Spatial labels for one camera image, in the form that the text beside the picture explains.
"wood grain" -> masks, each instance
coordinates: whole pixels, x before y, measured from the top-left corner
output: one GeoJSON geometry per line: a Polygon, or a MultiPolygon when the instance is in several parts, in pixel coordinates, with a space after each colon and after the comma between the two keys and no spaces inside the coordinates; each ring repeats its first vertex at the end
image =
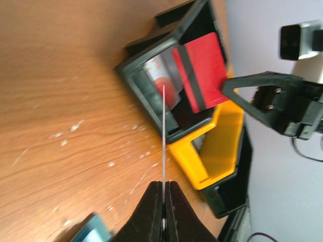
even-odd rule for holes
{"type": "MultiPolygon", "coordinates": [[[[182,2],[1,4],[1,241],[68,240],[92,212],[117,231],[149,182],[161,179],[160,136],[113,67],[155,14],[182,2]]],[[[229,46],[225,1],[214,5],[229,46]]],[[[214,218],[169,155],[167,179],[179,182],[217,235],[224,220],[214,218]]]]}

